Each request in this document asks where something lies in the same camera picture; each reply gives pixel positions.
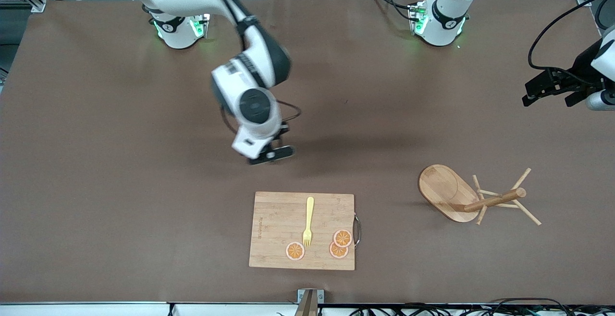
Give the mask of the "wooden mug tree rack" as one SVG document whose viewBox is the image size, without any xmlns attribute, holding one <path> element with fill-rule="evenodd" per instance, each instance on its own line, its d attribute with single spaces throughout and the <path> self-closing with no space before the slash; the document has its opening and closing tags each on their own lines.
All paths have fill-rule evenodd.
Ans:
<svg viewBox="0 0 615 316">
<path fill-rule="evenodd" d="M 481 224 L 488 208 L 518 209 L 534 224 L 542 222 L 521 204 L 527 191 L 521 184 L 529 176 L 531 169 L 525 169 L 513 187 L 503 193 L 490 192 L 481 188 L 478 177 L 472 176 L 474 185 L 464 181 L 457 172 L 442 164 L 435 164 L 422 170 L 418 178 L 421 195 L 447 219 L 457 223 L 473 220 Z"/>
</svg>

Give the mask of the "yellow plastic fork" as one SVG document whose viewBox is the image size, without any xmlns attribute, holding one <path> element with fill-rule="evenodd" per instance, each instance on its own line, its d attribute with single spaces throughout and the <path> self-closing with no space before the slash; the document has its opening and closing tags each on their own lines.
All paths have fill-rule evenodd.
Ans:
<svg viewBox="0 0 615 316">
<path fill-rule="evenodd" d="M 303 231 L 303 235 L 302 235 L 303 245 L 305 246 L 305 248 L 308 248 L 310 246 L 310 242 L 312 241 L 311 224 L 312 224 L 312 216 L 313 216 L 313 211 L 314 211 L 314 204 L 315 204 L 314 197 L 308 196 L 306 200 L 306 224 L 305 224 L 305 230 Z"/>
</svg>

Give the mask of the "bamboo cutting board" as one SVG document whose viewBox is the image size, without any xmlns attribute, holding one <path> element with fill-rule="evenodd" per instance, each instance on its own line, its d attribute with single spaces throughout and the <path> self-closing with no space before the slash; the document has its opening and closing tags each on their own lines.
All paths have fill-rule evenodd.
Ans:
<svg viewBox="0 0 615 316">
<path fill-rule="evenodd" d="M 286 246 L 303 243 L 306 200 L 315 200 L 312 216 L 312 241 L 298 261 L 286 257 Z M 257 192 L 253 208 L 249 266 L 302 270 L 353 271 L 355 264 L 355 198 L 352 194 L 310 192 Z M 338 230 L 352 233 L 353 243 L 347 257 L 336 259 L 329 253 L 332 235 Z"/>
</svg>

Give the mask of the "white table edge rail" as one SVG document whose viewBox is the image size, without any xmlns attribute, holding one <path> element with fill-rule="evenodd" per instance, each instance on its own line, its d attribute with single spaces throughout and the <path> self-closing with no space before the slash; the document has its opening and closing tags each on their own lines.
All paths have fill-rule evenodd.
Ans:
<svg viewBox="0 0 615 316">
<path fill-rule="evenodd" d="M 0 316 L 294 316 L 295 303 L 0 302 Z"/>
</svg>

